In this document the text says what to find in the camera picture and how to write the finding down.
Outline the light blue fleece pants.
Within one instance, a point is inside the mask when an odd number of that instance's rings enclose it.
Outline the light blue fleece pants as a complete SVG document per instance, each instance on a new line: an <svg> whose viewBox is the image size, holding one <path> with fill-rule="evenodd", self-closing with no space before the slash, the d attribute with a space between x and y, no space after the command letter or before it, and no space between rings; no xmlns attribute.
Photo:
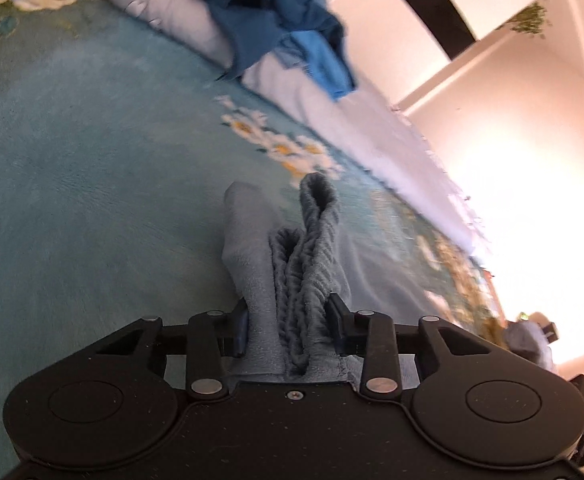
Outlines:
<svg viewBox="0 0 584 480"><path fill-rule="evenodd" d="M337 253L347 240L339 228L339 195L323 174L301 180L303 224L286 226L260 188L234 182L225 193L222 262L249 307L246 353L230 367L248 382L349 382L362 360L339 356L325 320L332 292L351 297Z"/></svg>

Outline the grey folded garment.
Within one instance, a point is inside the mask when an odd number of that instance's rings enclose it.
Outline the grey folded garment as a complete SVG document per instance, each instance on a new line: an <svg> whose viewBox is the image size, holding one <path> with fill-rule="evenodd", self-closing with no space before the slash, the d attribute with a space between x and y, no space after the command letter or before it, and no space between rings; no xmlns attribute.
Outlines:
<svg viewBox="0 0 584 480"><path fill-rule="evenodd" d="M509 350L544 370L555 373L550 344L542 328L533 321L516 321L504 330L505 343Z"/></svg>

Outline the teal floral bed blanket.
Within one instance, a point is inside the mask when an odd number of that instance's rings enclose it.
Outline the teal floral bed blanket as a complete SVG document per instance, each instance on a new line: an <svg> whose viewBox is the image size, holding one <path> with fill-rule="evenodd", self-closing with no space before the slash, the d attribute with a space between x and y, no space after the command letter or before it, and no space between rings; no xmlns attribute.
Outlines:
<svg viewBox="0 0 584 480"><path fill-rule="evenodd" d="M294 225L310 171L429 310L493 335L478 266L312 131L107 0L0 0L0 477L14 385L141 316L231 308L226 188Z"/></svg>

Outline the white black wardrobe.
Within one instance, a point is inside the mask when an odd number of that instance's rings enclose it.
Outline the white black wardrobe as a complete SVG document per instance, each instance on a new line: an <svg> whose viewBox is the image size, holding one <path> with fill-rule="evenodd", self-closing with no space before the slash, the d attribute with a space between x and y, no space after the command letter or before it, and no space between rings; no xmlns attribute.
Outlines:
<svg viewBox="0 0 584 480"><path fill-rule="evenodd" d="M328 0L350 62L397 104L535 0Z"/></svg>

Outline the dark blue garment pile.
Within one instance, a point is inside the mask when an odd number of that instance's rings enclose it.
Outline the dark blue garment pile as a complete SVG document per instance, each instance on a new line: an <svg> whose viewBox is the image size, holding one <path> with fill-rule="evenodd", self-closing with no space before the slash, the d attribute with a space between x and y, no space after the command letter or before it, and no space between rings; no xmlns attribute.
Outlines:
<svg viewBox="0 0 584 480"><path fill-rule="evenodd" d="M226 71L242 76L265 55L300 68L333 100L357 81L347 61L345 28L327 0L203 0L232 51Z"/></svg>

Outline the light blue floral quilt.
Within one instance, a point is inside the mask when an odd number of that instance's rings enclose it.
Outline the light blue floral quilt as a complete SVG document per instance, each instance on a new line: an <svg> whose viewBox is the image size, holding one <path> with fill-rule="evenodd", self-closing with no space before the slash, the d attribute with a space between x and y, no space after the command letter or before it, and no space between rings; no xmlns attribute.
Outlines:
<svg viewBox="0 0 584 480"><path fill-rule="evenodd" d="M228 41L202 0L109 1L207 60L229 67ZM357 90L334 101L301 68L286 68L268 53L249 67L241 83L369 170L465 252L476 254L483 237L460 188L422 134L392 110L366 76L359 76Z"/></svg>

